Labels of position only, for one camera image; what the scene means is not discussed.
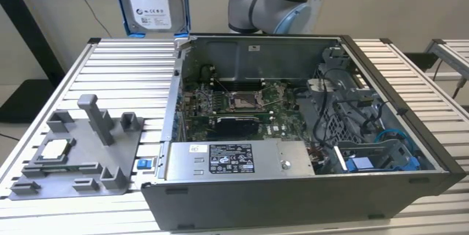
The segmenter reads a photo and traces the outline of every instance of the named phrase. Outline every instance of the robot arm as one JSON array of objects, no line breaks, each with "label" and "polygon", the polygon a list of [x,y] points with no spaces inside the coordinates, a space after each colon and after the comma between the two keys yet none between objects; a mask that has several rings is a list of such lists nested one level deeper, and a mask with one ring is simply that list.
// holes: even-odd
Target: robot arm
[{"label": "robot arm", "polygon": [[[119,0],[127,34],[150,32],[187,36],[189,0]],[[230,0],[229,27],[238,33],[299,33],[311,14],[307,0]]]},{"label": "robot arm", "polygon": [[307,0],[230,0],[229,27],[233,32],[299,33],[311,8]]}]

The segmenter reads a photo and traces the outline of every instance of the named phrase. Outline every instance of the electrical cable on wall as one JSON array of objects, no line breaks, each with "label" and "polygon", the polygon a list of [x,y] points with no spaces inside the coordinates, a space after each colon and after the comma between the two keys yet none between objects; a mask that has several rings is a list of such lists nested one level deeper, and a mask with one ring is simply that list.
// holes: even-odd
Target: electrical cable on wall
[{"label": "electrical cable on wall", "polygon": [[12,139],[12,140],[20,141],[19,138],[15,138],[15,137],[12,137],[12,136],[10,136],[10,135],[4,135],[3,133],[0,133],[0,136],[3,136],[3,137],[5,137],[5,138],[10,138],[10,139]]},{"label": "electrical cable on wall", "polygon": [[438,74],[438,70],[440,70],[441,64],[442,64],[442,60],[440,59],[440,63],[438,63],[437,69],[434,70],[433,81],[437,78],[437,74]]},{"label": "electrical cable on wall", "polygon": [[107,33],[108,36],[112,38],[108,29],[106,28],[106,26],[103,25],[103,23],[102,23],[100,20],[98,19],[98,16],[96,16],[96,14],[95,14],[95,10],[91,8],[91,5],[90,5],[88,1],[87,1],[87,0],[83,0],[83,1],[86,2],[87,6],[88,6],[88,8],[90,8],[91,13],[94,14],[94,17],[95,17],[96,22],[102,25],[102,27],[103,27],[106,33]]}]

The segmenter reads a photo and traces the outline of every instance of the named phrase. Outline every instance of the white wall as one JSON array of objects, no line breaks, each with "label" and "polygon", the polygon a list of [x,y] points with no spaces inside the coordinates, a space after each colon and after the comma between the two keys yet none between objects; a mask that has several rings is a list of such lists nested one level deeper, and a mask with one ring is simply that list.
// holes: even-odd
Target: white wall
[{"label": "white wall", "polygon": [[[83,0],[26,0],[63,66],[68,68],[91,37],[107,34]],[[88,0],[114,37],[126,37],[118,0]],[[227,32],[229,0],[190,0],[194,32]]]},{"label": "white wall", "polygon": [[388,37],[406,52],[433,38],[469,39],[469,0],[324,0],[314,33]]},{"label": "white wall", "polygon": [[0,6],[0,85],[19,85],[46,74]]}]

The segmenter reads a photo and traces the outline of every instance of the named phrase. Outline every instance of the floor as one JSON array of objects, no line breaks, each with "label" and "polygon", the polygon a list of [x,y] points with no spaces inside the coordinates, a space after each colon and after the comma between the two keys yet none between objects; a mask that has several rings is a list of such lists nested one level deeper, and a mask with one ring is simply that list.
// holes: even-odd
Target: floor
[{"label": "floor", "polygon": [[[15,92],[19,85],[0,85],[0,106]],[[30,124],[4,124],[0,123],[0,133],[15,138],[22,138]],[[7,159],[18,141],[0,136],[0,165]]]}]

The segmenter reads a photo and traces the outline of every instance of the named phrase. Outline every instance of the aluminum extrusion table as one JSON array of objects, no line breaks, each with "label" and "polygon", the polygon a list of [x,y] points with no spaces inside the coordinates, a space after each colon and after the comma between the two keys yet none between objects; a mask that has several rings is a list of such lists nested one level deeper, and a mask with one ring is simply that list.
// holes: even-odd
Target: aluminum extrusion table
[{"label": "aluminum extrusion table", "polygon": [[[438,141],[469,171],[469,115],[418,70],[393,44],[356,40],[382,75],[408,102]],[[160,129],[174,58],[173,40],[106,40],[88,44],[12,154],[0,168],[0,233],[4,234],[169,234],[159,230],[139,192],[155,169],[136,170],[131,191],[107,197],[10,201],[10,187],[48,131],[46,119],[56,109],[84,118],[76,102],[96,94],[112,117],[134,111],[146,118],[138,157],[159,154]],[[468,234],[469,177],[441,196],[420,198],[390,220],[199,232],[229,234]]]}]

